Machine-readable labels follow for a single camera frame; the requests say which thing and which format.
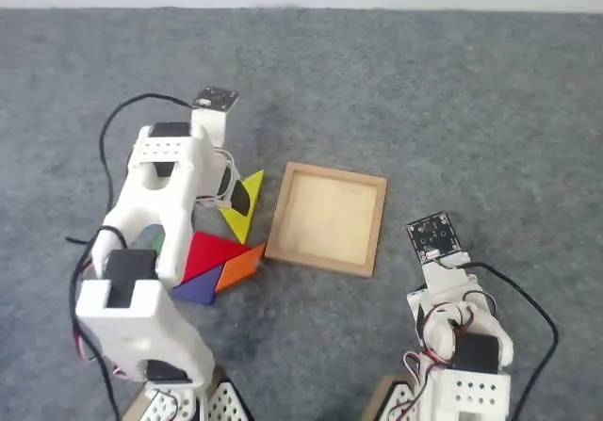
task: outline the wooden frame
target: wooden frame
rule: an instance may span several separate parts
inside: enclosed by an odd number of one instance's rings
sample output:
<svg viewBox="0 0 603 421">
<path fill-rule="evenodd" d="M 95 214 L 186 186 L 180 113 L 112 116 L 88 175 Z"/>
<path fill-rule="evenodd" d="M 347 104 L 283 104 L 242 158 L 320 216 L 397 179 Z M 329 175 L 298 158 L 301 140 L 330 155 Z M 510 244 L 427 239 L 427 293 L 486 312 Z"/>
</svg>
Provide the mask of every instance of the wooden frame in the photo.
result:
<svg viewBox="0 0 603 421">
<path fill-rule="evenodd" d="M 265 255 L 371 277 L 386 185 L 379 176 L 288 162 Z"/>
</svg>

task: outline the black cable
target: black cable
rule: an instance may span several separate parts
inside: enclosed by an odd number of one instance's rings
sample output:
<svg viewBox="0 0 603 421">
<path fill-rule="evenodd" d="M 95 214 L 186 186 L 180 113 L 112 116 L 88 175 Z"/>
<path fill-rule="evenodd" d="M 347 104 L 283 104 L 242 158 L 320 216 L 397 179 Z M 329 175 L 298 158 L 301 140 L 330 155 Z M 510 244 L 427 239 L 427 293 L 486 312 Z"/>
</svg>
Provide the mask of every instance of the black cable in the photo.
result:
<svg viewBox="0 0 603 421">
<path fill-rule="evenodd" d="M 73 270 L 71 279 L 69 281 L 69 315 L 70 315 L 71 321 L 72 321 L 73 332 L 75 334 L 78 334 L 82 338 L 84 343 L 86 343 L 86 346 L 88 346 L 88 348 L 92 352 L 92 355 L 96 359 L 96 363 L 98 363 L 99 367 L 101 368 L 101 374 L 103 375 L 103 382 L 105 383 L 105 388 L 106 388 L 106 395 L 109 399 L 109 403 L 111 404 L 111 409 L 113 410 L 113 414 L 115 415 L 115 420 L 120 421 L 121 420 L 120 409 L 118 408 L 117 402 L 115 400 L 115 395 L 113 393 L 113 385 L 111 384 L 111 378 L 109 376 L 109 371 L 106 368 L 106 363 L 103 360 L 103 355 L 99 351 L 99 349 L 94 345 L 94 343 L 92 343 L 92 341 L 90 340 L 88 335 L 82 330 L 82 328 L 79 325 L 79 320 L 77 319 L 77 315 L 75 314 L 75 292 L 77 289 L 77 282 L 79 280 L 82 269 L 87 261 L 88 255 L 90 254 L 90 251 L 92 250 L 92 246 L 94 245 L 94 240 L 96 239 L 96 236 L 98 235 L 99 232 L 97 232 L 94 235 L 94 237 L 90 240 L 90 242 L 84 249 L 84 252 L 80 256 L 79 260 L 77 261 L 77 264 L 75 265 L 75 269 Z"/>
<path fill-rule="evenodd" d="M 115 201 L 115 191 L 113 189 L 113 177 L 111 176 L 111 172 L 109 171 L 109 166 L 106 162 L 106 151 L 105 151 L 105 136 L 106 131 L 108 131 L 109 126 L 115 120 L 115 117 L 118 113 L 120 113 L 124 108 L 137 103 L 138 101 L 142 101 L 144 99 L 161 99 L 163 101 L 170 101 L 174 104 L 181 105 L 182 107 L 192 108 L 192 106 L 183 101 L 181 99 L 175 98 L 173 96 L 169 96 L 167 94 L 159 94 L 159 93 L 143 93 L 138 96 L 134 96 L 133 98 L 128 99 L 127 101 L 119 104 L 115 109 L 111 112 L 108 118 L 105 120 L 103 124 L 103 128 L 101 129 L 101 133 L 98 137 L 98 152 L 99 157 L 101 159 L 101 165 L 103 166 L 103 170 L 105 171 L 106 176 L 106 184 L 107 184 L 107 199 L 106 199 L 106 213 L 108 213 L 113 207 L 113 203 Z M 86 245 L 88 242 L 82 239 L 77 239 L 74 237 L 65 237 L 65 240 L 71 244 L 75 245 Z"/>
<path fill-rule="evenodd" d="M 521 410 L 523 409 L 523 407 L 526 403 L 526 400 L 528 400 L 528 396 L 530 395 L 531 389 L 533 388 L 534 384 L 540 377 L 540 374 L 545 369 L 549 360 L 554 355 L 555 350 L 557 349 L 557 346 L 559 345 L 559 331 L 557 330 L 557 326 L 555 325 L 555 322 L 553 322 L 553 319 L 550 318 L 550 316 L 543 309 L 543 307 L 541 307 L 538 304 L 538 302 L 531 297 L 530 294 L 528 294 L 519 284 L 514 282 L 511 278 L 507 277 L 503 273 L 500 273 L 498 270 L 496 270 L 492 266 L 482 263 L 482 262 L 465 263 L 465 264 L 458 266 L 458 268 L 472 268 L 472 267 L 485 268 L 490 273 L 492 273 L 494 276 L 499 277 L 500 280 L 509 284 L 515 291 L 517 291 L 519 294 L 521 294 L 521 296 L 525 300 L 527 300 L 531 306 L 533 306 L 536 309 L 536 311 L 540 314 L 540 316 L 543 317 L 543 319 L 546 321 L 546 323 L 550 327 L 551 331 L 553 332 L 553 342 L 552 342 L 550 348 L 546 352 L 542 361 L 538 364 L 538 366 L 536 366 L 536 368 L 534 369 L 534 372 L 532 372 L 530 379 L 528 380 L 528 383 L 526 384 L 526 387 L 524 388 L 524 391 L 521 394 L 521 397 L 517 401 L 517 405 L 515 407 L 515 411 L 513 412 L 513 416 L 511 417 L 511 421 L 518 421 L 519 414 L 521 414 Z"/>
<path fill-rule="evenodd" d="M 78 239 L 77 237 L 71 237 L 70 235 L 65 236 L 65 241 L 69 242 L 70 244 L 83 245 L 83 246 L 88 245 L 88 242 L 89 242 L 88 240 Z"/>
</svg>

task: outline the triangle piece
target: triangle piece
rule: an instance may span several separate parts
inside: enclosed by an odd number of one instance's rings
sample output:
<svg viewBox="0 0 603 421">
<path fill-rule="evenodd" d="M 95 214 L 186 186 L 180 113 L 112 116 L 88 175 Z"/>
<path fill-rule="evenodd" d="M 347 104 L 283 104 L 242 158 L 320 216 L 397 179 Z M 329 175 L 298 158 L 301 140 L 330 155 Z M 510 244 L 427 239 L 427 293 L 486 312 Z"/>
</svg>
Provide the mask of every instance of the triangle piece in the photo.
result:
<svg viewBox="0 0 603 421">
<path fill-rule="evenodd" d="M 202 275 L 219 264 L 224 264 L 249 249 L 235 241 L 196 231 L 190 241 L 187 267 L 182 283 Z"/>
<path fill-rule="evenodd" d="M 216 286 L 216 292 L 220 292 L 247 277 L 252 276 L 257 265 L 264 254 L 264 245 L 255 247 L 231 259 L 224 265 L 224 270 Z"/>
<path fill-rule="evenodd" d="M 211 305 L 216 297 L 216 285 L 220 279 L 224 265 L 220 264 L 203 275 L 174 287 L 170 294 L 175 299 Z"/>
<path fill-rule="evenodd" d="M 241 244 L 247 242 L 247 235 L 252 226 L 253 211 L 255 210 L 255 204 L 260 194 L 260 186 L 262 186 L 262 180 L 264 179 L 264 171 L 260 170 L 252 174 L 243 181 L 243 186 L 249 193 L 250 206 L 247 216 L 242 216 L 235 209 L 221 209 L 220 212 L 224 216 L 224 219 L 235 233 L 236 238 Z"/>
<path fill-rule="evenodd" d="M 160 231 L 153 239 L 153 245 L 151 248 L 157 252 L 157 254 L 161 253 L 161 247 L 163 247 L 163 239 L 166 238 L 166 235 L 163 231 Z"/>
</svg>

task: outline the circuit board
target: circuit board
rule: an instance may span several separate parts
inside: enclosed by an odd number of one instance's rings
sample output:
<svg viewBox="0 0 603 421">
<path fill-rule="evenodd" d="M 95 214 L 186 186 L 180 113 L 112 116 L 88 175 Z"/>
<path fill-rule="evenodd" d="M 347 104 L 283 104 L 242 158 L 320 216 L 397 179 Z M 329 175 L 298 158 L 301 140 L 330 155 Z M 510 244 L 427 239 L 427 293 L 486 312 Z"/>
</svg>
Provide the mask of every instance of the circuit board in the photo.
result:
<svg viewBox="0 0 603 421">
<path fill-rule="evenodd" d="M 446 211 L 408 223 L 406 231 L 421 264 L 461 249 L 461 244 Z"/>
</svg>

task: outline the orange tangram piece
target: orange tangram piece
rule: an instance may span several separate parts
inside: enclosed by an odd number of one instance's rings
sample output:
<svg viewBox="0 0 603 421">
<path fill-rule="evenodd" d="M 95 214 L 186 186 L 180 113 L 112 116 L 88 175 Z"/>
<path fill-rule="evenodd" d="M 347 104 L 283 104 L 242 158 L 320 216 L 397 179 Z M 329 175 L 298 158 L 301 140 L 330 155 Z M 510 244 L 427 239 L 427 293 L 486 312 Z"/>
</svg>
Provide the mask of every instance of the orange tangram piece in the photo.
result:
<svg viewBox="0 0 603 421">
<path fill-rule="evenodd" d="M 252 276 L 264 254 L 264 247 L 264 245 L 260 245 L 227 261 L 218 280 L 216 292 Z"/>
</svg>

